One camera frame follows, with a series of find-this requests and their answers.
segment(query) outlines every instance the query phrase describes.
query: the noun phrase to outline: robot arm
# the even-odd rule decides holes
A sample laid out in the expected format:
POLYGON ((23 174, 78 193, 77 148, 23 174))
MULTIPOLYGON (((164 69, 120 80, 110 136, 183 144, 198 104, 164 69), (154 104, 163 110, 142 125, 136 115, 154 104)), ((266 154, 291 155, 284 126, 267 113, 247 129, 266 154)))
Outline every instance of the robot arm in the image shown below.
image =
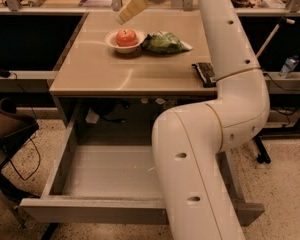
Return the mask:
MULTIPOLYGON (((122 10, 133 8, 128 15, 133 17, 147 7, 139 2, 129 0, 122 10)), ((231 1, 198 3, 218 98, 162 113, 152 131, 153 155, 175 240, 245 239, 216 155, 251 140, 263 128, 269 95, 231 1)))

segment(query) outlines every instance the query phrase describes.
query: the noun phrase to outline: drawer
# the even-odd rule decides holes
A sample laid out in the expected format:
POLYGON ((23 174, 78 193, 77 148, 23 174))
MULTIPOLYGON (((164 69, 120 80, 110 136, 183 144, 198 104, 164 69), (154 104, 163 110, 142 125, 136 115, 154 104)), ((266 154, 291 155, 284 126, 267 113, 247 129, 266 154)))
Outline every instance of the drawer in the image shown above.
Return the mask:
POLYGON ((167 224, 151 154, 159 105, 117 104, 107 116, 124 123, 87 124, 89 104, 77 103, 41 198, 23 199, 20 206, 48 223, 167 224))

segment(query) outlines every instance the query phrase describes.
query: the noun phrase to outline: plastic bottle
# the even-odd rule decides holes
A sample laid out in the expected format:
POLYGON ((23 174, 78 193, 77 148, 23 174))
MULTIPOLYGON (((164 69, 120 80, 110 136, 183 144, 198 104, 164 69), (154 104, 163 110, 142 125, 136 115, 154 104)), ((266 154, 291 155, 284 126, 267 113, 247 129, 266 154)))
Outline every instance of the plastic bottle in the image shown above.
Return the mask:
POLYGON ((299 56, 297 55, 287 58, 286 61, 284 62, 281 71, 279 72, 279 76, 281 76, 282 78, 289 78, 291 72, 296 68, 298 63, 299 63, 299 56))

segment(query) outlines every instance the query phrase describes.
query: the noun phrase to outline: white bowl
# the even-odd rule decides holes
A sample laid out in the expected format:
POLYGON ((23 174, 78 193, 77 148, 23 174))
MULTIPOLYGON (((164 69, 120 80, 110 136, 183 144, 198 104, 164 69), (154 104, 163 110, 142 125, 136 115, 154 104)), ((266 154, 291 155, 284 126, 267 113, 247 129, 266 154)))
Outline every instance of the white bowl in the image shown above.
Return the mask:
POLYGON ((138 43, 133 46, 121 47, 121 46, 118 46, 117 42, 116 42, 116 36, 117 36, 118 31, 119 31, 119 29, 108 33, 105 37, 105 42, 119 53, 127 54, 127 53, 134 52, 146 38, 145 33, 138 31, 138 30, 133 30, 137 35, 138 43))

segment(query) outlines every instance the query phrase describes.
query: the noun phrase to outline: floor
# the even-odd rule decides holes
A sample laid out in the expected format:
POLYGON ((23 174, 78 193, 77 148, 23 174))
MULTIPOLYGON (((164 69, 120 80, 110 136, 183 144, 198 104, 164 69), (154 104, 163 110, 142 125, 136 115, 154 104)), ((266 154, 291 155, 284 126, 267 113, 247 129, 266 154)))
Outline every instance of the floor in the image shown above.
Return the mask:
MULTIPOLYGON (((3 174, 17 187, 40 195, 65 129, 58 119, 38 119, 38 123, 40 129, 34 138, 42 158, 38 171, 27 181, 21 180, 10 165, 4 168, 3 174)), ((252 141, 232 152, 246 201, 263 203, 266 208, 250 226, 243 228, 246 239, 300 240, 300 138, 268 139, 263 143, 271 156, 270 164, 256 162, 258 150, 252 141)), ((35 169, 37 162, 31 143, 14 157, 24 177, 35 169)), ((0 200, 0 240, 41 239, 48 224, 35 221, 25 211, 21 210, 20 214, 26 221, 25 228, 18 227, 0 200)), ((168 226, 62 224, 51 239, 172 240, 172 236, 168 226)))

